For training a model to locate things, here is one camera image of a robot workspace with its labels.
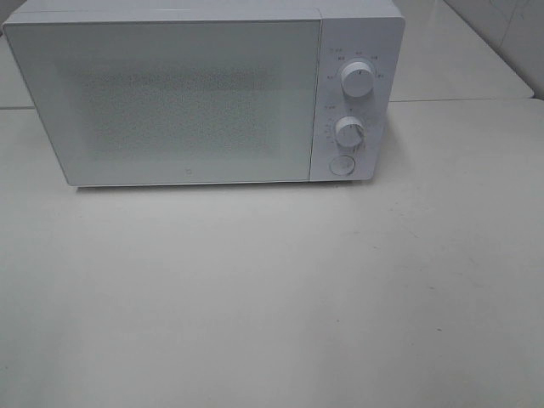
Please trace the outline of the round white door button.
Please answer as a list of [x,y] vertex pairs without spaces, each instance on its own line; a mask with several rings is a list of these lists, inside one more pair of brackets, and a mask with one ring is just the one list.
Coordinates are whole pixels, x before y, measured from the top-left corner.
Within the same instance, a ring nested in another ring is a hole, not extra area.
[[331,161],[329,168],[337,176],[349,176],[355,170],[355,160],[351,156],[337,156]]

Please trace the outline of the white timer knob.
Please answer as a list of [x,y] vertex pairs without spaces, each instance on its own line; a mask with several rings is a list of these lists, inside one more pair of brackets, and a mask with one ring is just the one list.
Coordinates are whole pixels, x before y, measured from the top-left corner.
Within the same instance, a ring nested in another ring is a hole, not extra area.
[[361,145],[365,138],[362,122],[355,116],[340,118],[334,126],[335,140],[343,148],[355,148]]

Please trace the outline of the white microwave oven body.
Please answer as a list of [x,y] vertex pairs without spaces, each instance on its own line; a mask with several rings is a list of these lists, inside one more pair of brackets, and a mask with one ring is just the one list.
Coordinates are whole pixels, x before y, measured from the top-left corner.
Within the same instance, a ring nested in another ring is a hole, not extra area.
[[[297,20],[320,23],[309,176],[300,181],[210,184],[371,179],[405,30],[404,17],[390,1],[27,1],[6,19],[3,32],[7,37],[7,27],[16,24]],[[367,60],[376,72],[374,88],[361,98],[349,97],[342,89],[340,70],[351,60]],[[345,116],[355,116],[363,124],[365,138],[355,148],[343,148],[335,140],[335,123]],[[331,172],[329,165],[337,156],[354,158],[352,174],[337,176]]]

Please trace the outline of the upper white power knob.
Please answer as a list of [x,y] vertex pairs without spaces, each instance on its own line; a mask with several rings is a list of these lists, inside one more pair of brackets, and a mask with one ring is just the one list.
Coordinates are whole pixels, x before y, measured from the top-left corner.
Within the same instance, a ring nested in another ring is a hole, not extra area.
[[375,69],[369,61],[351,60],[340,70],[343,92],[352,98],[364,97],[374,88],[375,76]]

